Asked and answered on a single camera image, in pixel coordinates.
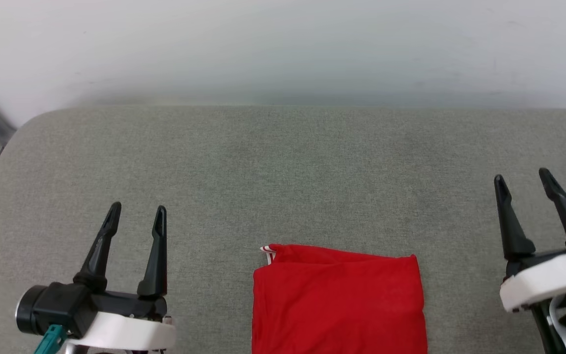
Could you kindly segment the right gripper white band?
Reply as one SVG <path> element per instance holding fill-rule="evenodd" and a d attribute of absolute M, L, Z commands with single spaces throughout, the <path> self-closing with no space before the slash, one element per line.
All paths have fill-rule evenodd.
<path fill-rule="evenodd" d="M 566 234 L 566 191 L 547 168 L 539 168 L 544 192 L 559 215 Z M 506 312 L 516 312 L 555 296 L 566 295 L 566 250 L 536 253 L 512 208 L 512 195 L 501 174 L 494 178 L 497 215 L 506 276 L 499 296 Z"/>

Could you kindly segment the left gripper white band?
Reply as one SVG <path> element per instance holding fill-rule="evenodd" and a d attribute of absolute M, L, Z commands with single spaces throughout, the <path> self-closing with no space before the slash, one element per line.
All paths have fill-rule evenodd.
<path fill-rule="evenodd" d="M 85 261 L 73 278 L 92 292 L 104 292 L 107 262 L 113 236 L 121 214 L 121 202 L 115 202 L 104 218 Z M 166 351 L 174 347 L 177 331 L 167 314 L 167 210 L 157 208 L 151 230 L 150 249 L 144 278 L 137 295 L 104 292 L 93 295 L 98 312 L 81 339 L 66 341 L 67 351 L 88 351 L 90 348 L 124 351 Z"/>

